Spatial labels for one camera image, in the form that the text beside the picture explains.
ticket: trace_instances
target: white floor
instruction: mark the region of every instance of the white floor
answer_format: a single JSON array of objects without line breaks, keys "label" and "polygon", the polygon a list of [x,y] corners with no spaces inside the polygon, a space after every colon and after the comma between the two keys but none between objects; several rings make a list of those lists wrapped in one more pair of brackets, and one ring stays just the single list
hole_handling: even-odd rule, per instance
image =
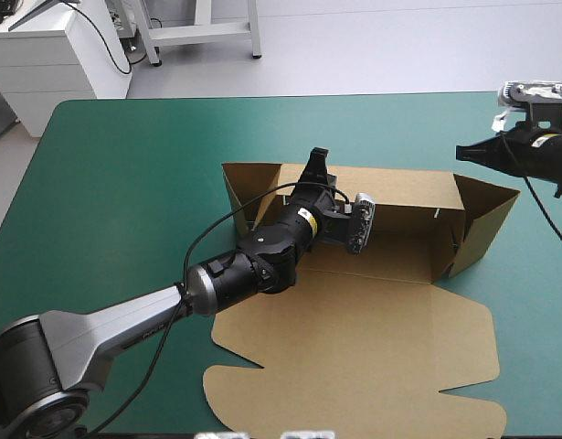
[{"label": "white floor", "polygon": [[[217,20],[245,0],[214,0]],[[165,26],[188,2],[149,0]],[[163,48],[135,67],[129,98],[491,91],[562,80],[562,1],[260,0],[263,57],[248,41]],[[0,138],[0,224],[35,151],[22,126]]]}]

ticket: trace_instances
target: drawer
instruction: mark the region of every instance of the drawer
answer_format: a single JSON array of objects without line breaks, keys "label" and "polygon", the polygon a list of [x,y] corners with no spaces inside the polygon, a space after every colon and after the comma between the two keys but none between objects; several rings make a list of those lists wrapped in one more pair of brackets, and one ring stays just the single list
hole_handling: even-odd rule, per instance
[{"label": "drawer", "polygon": [[4,93],[3,95],[33,137],[40,137],[43,134],[53,110],[60,103],[79,99],[96,99],[93,91]]},{"label": "drawer", "polygon": [[0,38],[0,67],[80,64],[67,37]]},{"label": "drawer", "polygon": [[0,67],[0,92],[91,90],[81,65]]}]

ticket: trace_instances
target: unfolded cardboard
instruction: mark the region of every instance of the unfolded cardboard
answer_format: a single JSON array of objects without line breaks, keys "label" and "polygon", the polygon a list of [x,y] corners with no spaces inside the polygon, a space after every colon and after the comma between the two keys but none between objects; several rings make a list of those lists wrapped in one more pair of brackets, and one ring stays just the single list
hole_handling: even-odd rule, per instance
[{"label": "unfolded cardboard", "polygon": [[[295,287],[217,316],[214,341],[261,369],[208,369],[212,410],[257,439],[300,429],[341,439],[499,438],[501,406],[440,393],[498,376],[490,312],[432,282],[485,254],[517,191],[448,172],[329,171],[350,198],[366,192],[378,203],[369,245],[353,256],[317,244]],[[301,172],[224,164],[234,206]],[[238,214],[239,232],[273,220],[290,193]]]}]

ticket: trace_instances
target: cable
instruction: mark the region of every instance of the cable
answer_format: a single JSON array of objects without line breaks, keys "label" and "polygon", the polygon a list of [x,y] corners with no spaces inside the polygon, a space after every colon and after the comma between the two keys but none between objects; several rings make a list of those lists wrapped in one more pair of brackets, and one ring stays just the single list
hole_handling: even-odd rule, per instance
[{"label": "cable", "polygon": [[528,187],[528,190],[530,191],[530,193],[532,194],[533,198],[536,201],[536,204],[538,205],[538,208],[540,209],[541,212],[543,212],[543,215],[546,218],[546,222],[548,222],[548,225],[551,226],[551,229],[553,229],[553,231],[557,234],[558,238],[562,242],[561,230],[558,229],[555,222],[551,219],[550,215],[546,211],[545,206],[543,205],[543,202],[540,200],[540,197],[536,194],[536,191],[533,188],[533,185],[530,183],[530,179],[528,178],[528,175],[526,174],[525,170],[520,166],[520,162],[518,162],[518,159],[516,158],[516,156],[512,152],[512,149],[508,145],[508,142],[506,141],[506,137],[504,136],[504,132],[500,132],[500,137],[502,137],[502,141],[504,143],[504,149],[506,150],[506,152],[508,153],[510,158],[512,158],[512,161],[514,162],[514,165],[516,166],[516,169],[518,170],[518,172],[520,173],[520,175],[524,179],[524,181],[526,183],[526,186]]},{"label": "cable", "polygon": [[[73,9],[74,11],[76,11],[78,14],[80,14],[81,16],[83,16],[86,20],[88,20],[88,22],[92,25],[92,27],[96,30],[96,32],[98,33],[98,35],[101,38],[101,42],[104,43],[104,47],[106,48],[106,51],[108,52],[108,55],[110,56],[110,59],[112,61],[112,64],[114,64],[114,67],[123,75],[130,75],[133,72],[133,66],[135,66],[136,64],[138,64],[139,62],[142,62],[145,58],[146,58],[146,54],[144,54],[144,56],[140,59],[137,59],[134,62],[130,62],[130,60],[127,58],[128,60],[128,69],[127,70],[123,70],[118,63],[116,62],[116,59],[114,58],[114,56],[112,55],[112,52],[110,51],[110,48],[108,47],[108,43],[106,42],[106,38],[104,38],[104,35],[101,34],[100,30],[98,29],[98,27],[96,26],[96,24],[91,21],[91,19],[84,14],[83,12],[81,12],[76,6],[72,5],[71,3],[66,2],[65,0],[59,0],[60,3],[63,3],[66,6],[69,6],[71,9]],[[159,25],[161,27],[163,27],[163,22],[161,20],[159,20],[158,18],[151,18],[151,20],[154,21],[158,21]]]},{"label": "cable", "polygon": [[98,27],[96,26],[96,24],[93,21],[91,21],[91,19],[88,16],[86,16],[83,12],[81,12],[76,6],[72,5],[71,3],[66,2],[65,0],[59,0],[59,1],[60,1],[60,3],[63,3],[66,6],[69,6],[71,9],[76,11],[78,14],[80,14],[86,20],[88,20],[90,22],[92,27],[96,30],[96,32],[98,32],[98,35],[101,38],[101,42],[104,43],[104,47],[106,48],[106,51],[108,52],[108,55],[110,56],[110,59],[111,59],[112,63],[114,64],[114,67],[116,67],[116,69],[120,73],[122,73],[123,75],[130,75],[133,72],[132,64],[130,62],[128,63],[128,70],[121,69],[121,67],[116,62],[116,59],[114,59],[114,56],[112,55],[112,52],[110,51],[110,48],[108,47],[108,43],[106,42],[106,38],[104,38],[104,35],[101,34],[101,32],[98,29]]},{"label": "cable", "polygon": [[187,277],[186,276],[187,271],[189,269],[189,259],[191,258],[191,253],[193,252],[195,247],[199,244],[199,242],[201,242],[213,229],[215,229],[217,226],[219,226],[222,222],[224,222],[225,220],[233,217],[237,213],[241,212],[242,210],[244,210],[249,205],[257,202],[258,200],[260,200],[264,197],[266,197],[267,195],[271,194],[272,192],[276,192],[279,189],[283,189],[285,187],[297,187],[297,186],[323,187],[323,188],[326,188],[326,189],[330,189],[330,190],[338,193],[339,195],[341,195],[344,198],[345,204],[350,204],[350,200],[344,192],[342,192],[341,190],[339,190],[335,187],[331,187],[331,186],[325,185],[323,183],[313,183],[313,182],[285,183],[283,185],[273,187],[272,189],[269,189],[266,192],[263,192],[262,194],[260,194],[257,197],[247,201],[246,203],[242,204],[240,207],[232,210],[231,212],[227,213],[226,215],[224,215],[220,219],[214,221],[210,226],[208,226],[207,229],[205,229],[199,236],[197,236],[197,238],[195,238],[195,240],[187,248],[186,257],[184,258],[184,262],[183,262],[183,276],[184,276],[183,286],[184,286],[185,293],[182,295],[181,300],[179,301],[179,303],[175,307],[175,309],[173,311],[173,314],[171,314],[171,316],[169,317],[169,321],[168,321],[166,327],[164,328],[164,332],[163,332],[163,335],[161,336],[161,340],[159,341],[159,345],[157,346],[157,349],[154,352],[153,359],[151,360],[151,364],[149,365],[146,373],[144,374],[143,380],[138,385],[138,387],[134,390],[134,392],[131,393],[131,395],[121,404],[121,406],[112,415],[110,415],[104,422],[102,422],[100,425],[98,425],[96,428],[94,428],[91,432],[88,432],[87,434],[82,436],[80,439],[91,439],[95,434],[98,434],[99,432],[101,432],[104,428],[106,428],[108,425],[110,425],[116,418],[118,418],[122,414],[122,412],[124,412],[124,410],[126,410],[126,408],[131,404],[131,402],[133,402],[136,399],[136,397],[143,391],[144,387],[146,386],[149,379],[153,375],[154,368],[155,368],[155,366],[156,366],[156,364],[159,360],[159,357],[161,357],[161,354],[163,353],[164,343],[166,342],[167,337],[169,336],[169,333],[171,332],[171,327],[173,326],[173,323],[175,322],[177,316],[179,316],[179,313],[181,312],[181,309],[182,309],[183,305],[184,304],[187,305],[187,303],[185,302],[185,299],[187,297],[187,289],[186,289],[185,280],[186,280],[186,277]]}]

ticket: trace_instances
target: green tabletop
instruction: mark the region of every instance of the green tabletop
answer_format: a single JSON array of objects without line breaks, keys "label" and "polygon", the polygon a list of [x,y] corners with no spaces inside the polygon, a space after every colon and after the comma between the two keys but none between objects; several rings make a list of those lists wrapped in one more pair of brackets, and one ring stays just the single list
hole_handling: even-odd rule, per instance
[{"label": "green tabletop", "polygon": [[[0,327],[49,309],[89,312],[178,280],[186,246],[229,209],[222,162],[303,162],[323,146],[336,165],[449,169],[524,189],[455,161],[454,146],[490,136],[497,112],[493,93],[65,102],[0,230]],[[562,228],[562,199],[535,185]],[[233,240],[225,224],[195,259]],[[528,193],[486,257],[439,284],[492,310],[502,369],[454,393],[500,402],[507,434],[562,434],[562,247]],[[202,374],[243,360],[212,343],[211,325],[199,316],[177,324],[148,388],[109,431],[222,428]],[[135,387],[155,343],[117,359],[88,425]]]}]

